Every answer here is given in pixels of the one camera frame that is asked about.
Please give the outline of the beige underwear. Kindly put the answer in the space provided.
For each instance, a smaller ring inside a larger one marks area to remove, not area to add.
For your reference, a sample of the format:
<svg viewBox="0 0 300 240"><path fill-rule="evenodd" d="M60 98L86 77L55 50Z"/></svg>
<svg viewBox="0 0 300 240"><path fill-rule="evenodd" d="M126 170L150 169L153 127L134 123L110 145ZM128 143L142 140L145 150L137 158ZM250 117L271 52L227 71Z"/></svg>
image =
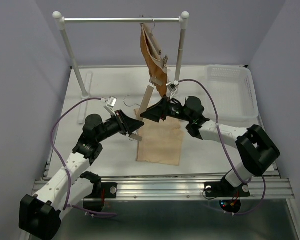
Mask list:
<svg viewBox="0 0 300 240"><path fill-rule="evenodd" d="M136 160L154 164L179 166L185 132L178 119L167 117L154 122L143 119L144 126L138 130L142 141L138 142Z"/></svg>

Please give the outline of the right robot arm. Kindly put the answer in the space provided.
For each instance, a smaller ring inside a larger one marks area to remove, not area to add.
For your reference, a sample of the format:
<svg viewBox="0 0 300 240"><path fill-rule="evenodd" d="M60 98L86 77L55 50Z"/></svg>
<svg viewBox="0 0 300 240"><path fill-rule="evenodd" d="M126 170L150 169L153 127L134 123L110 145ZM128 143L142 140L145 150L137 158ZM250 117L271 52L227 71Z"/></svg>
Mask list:
<svg viewBox="0 0 300 240"><path fill-rule="evenodd" d="M186 130L193 138L221 143L224 149L227 146L237 149L241 162L207 189L210 198L232 195L250 178L263 176L279 158L280 151L261 126L254 124L244 128L218 124L204 117L204 110L201 100L195 96L188 97L184 104L164 97L141 113L141 117L157 123L168 117L186 121Z"/></svg>

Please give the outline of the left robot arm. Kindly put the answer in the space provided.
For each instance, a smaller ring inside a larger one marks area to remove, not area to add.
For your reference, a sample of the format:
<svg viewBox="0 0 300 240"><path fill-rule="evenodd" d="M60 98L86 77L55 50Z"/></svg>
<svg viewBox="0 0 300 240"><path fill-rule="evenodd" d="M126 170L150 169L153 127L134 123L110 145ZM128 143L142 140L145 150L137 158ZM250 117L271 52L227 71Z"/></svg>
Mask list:
<svg viewBox="0 0 300 240"><path fill-rule="evenodd" d="M19 228L41 240L51 240L63 218L87 196L101 193L101 177L88 169L103 150L102 141L121 134L131 137L144 122L117 110L106 121L98 114L86 117L82 134L54 177L34 195L25 195L19 207Z"/></svg>

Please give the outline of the wooden clip hanger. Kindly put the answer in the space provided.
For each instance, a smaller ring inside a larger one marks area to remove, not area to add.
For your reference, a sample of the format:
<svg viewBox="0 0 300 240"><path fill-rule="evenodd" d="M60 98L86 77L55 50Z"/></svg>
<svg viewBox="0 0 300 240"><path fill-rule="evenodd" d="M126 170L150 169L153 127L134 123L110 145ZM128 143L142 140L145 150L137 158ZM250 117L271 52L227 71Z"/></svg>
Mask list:
<svg viewBox="0 0 300 240"><path fill-rule="evenodd" d="M138 111L138 113L136 114L136 119L137 119L138 121L141 121L141 122L143 121L143 118L141 117L141 114L142 114L143 112L145 112L145 111L147 110L147 108L148 108L148 105L149 105L149 103L150 103L150 100L151 100L151 97L152 97L152 94L153 94L153 91L154 91L154 86L155 86L155 85L162 86L162 84L163 84L163 82L162 82L161 80L159 80L159 79L158 79L157 77L155 77L155 76L152 76L152 77L150 78L150 80L149 80L149 85L148 85L147 88L146 88L145 94L144 94L144 96L143 96L143 99L142 99L140 105L137 104L137 103L135 103L135 104L133 104L133 105L128 105L128 104L126 104L126 97L129 97L130 94L127 95L127 96L125 96L125 97L123 98L123 103L124 103L124 105L125 105L126 107L131 108L131 107L133 107L134 105L137 105L137 106L139 107L139 111Z"/></svg>

